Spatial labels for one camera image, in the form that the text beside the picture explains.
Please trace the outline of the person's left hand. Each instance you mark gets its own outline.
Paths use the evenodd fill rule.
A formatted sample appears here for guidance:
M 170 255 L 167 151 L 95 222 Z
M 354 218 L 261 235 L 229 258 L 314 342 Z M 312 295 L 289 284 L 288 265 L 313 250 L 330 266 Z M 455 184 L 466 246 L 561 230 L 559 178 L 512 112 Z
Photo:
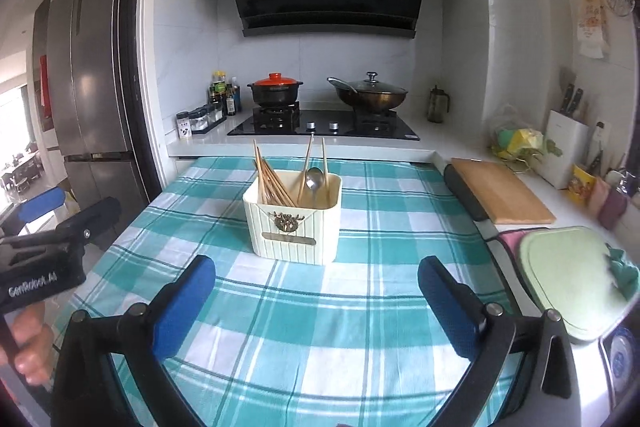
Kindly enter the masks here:
M 46 304 L 33 303 L 17 313 L 10 331 L 20 347 L 15 368 L 31 386 L 47 384 L 53 371 L 53 333 L 44 321 Z

